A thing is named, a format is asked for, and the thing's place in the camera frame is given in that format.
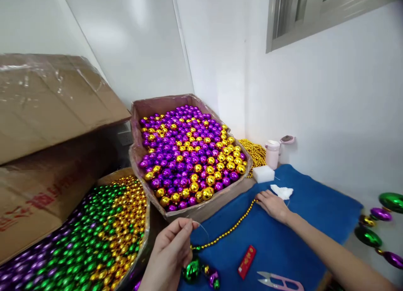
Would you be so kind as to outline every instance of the left hand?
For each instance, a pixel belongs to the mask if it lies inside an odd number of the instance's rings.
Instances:
[[[190,234],[198,226],[192,219],[178,218],[158,234],[139,291],[178,288],[182,267],[193,258]]]

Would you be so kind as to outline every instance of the table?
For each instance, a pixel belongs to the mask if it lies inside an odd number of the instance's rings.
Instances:
[[[191,235],[193,244],[205,244],[232,227],[245,213],[255,195],[269,189],[270,184],[294,189],[289,209],[311,225],[343,244],[357,224],[362,205],[356,200],[314,181],[291,165],[276,170],[272,182],[255,184],[247,192],[225,205],[202,223]],[[256,257],[243,281],[237,273],[249,245],[256,248]],[[199,254],[201,260],[217,268],[221,275],[221,290],[270,290],[259,283],[257,271],[271,272],[299,281],[305,291],[315,291],[326,268],[313,251],[288,227],[278,223],[255,205],[244,221],[229,236]],[[179,290],[209,290],[203,277],[195,285],[181,281]]]

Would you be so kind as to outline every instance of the white cloth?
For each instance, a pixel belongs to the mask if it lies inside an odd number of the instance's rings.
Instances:
[[[280,198],[284,200],[290,199],[290,196],[293,194],[294,189],[287,187],[279,187],[277,185],[270,185],[272,191],[276,193]]]

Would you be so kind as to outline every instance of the white wall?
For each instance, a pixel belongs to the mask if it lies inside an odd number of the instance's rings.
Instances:
[[[101,71],[65,0],[0,0],[0,30],[0,53],[84,56]]]
[[[204,90],[233,130],[244,128],[260,144],[296,136],[280,161],[356,198],[366,212],[379,206],[380,193],[402,192],[402,4],[265,54],[269,0],[177,1],[195,92],[209,80],[213,86]],[[195,42],[199,36],[206,39]],[[229,92],[228,103],[221,91]],[[243,107],[231,107],[236,99]],[[244,125],[234,112],[245,116]],[[383,249],[403,256],[403,215],[394,217],[376,231]],[[403,286],[401,270],[374,250],[354,236],[346,246]]]
[[[108,81],[137,99],[193,93],[172,0],[67,0]]]

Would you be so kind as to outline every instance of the box of beads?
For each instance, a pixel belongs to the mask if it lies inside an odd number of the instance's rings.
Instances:
[[[163,228],[150,206],[131,168],[104,177],[62,227],[0,267],[0,291],[126,290]]]
[[[202,222],[247,190],[248,152],[195,95],[135,101],[131,126],[133,171],[169,222]]]

